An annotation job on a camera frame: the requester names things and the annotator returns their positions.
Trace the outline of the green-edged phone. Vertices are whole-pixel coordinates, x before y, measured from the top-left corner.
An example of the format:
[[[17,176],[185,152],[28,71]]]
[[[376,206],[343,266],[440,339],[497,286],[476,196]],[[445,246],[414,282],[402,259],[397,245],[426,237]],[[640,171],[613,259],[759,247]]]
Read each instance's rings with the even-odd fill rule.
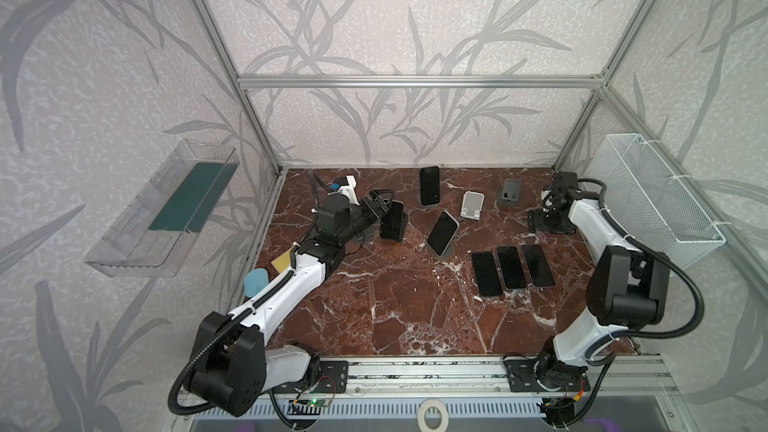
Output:
[[[408,216],[402,201],[393,200],[389,211],[382,217],[379,227],[381,239],[401,243],[405,237]]]

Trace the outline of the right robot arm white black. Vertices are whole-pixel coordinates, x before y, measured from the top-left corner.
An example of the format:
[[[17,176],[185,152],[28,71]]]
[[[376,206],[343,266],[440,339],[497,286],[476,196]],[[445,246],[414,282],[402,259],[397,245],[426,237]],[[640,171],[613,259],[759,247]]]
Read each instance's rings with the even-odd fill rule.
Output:
[[[706,306],[696,283],[671,258],[627,232],[609,211],[607,186],[573,172],[556,174],[530,212],[532,231],[580,233],[591,248],[595,268],[585,289],[585,308],[564,331],[545,342],[534,371],[547,389],[575,382],[592,367],[615,360],[609,345],[622,338],[670,340],[686,336],[703,322]],[[667,331],[648,331],[661,322],[669,279],[676,275],[693,300],[691,318]]]

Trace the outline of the white-edged phone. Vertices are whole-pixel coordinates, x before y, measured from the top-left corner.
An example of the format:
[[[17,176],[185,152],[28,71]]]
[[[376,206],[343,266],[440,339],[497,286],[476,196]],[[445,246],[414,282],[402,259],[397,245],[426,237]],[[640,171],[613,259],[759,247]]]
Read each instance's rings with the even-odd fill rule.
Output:
[[[507,290],[525,289],[527,280],[517,248],[501,246],[496,253],[504,287]]]

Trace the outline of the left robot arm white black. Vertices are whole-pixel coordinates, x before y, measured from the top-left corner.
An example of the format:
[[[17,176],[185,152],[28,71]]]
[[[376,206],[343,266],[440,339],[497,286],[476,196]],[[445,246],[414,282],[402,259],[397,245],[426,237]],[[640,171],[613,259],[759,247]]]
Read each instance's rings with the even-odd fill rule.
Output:
[[[348,242],[389,212],[394,197],[391,189],[374,189],[358,198],[351,185],[328,194],[290,249],[287,269],[240,306],[226,314],[212,312],[200,323],[190,359],[171,385],[169,411],[190,416],[219,408],[239,417],[285,384],[314,386],[320,379],[316,352],[267,345],[287,316],[341,265]]]

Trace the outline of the purple-edged phone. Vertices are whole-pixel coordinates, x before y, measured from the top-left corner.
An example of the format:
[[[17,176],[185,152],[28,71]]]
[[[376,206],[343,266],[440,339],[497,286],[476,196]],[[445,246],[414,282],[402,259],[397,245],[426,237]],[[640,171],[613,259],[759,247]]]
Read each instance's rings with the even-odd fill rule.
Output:
[[[555,279],[543,248],[539,244],[526,244],[522,252],[532,284],[539,288],[554,287]]]

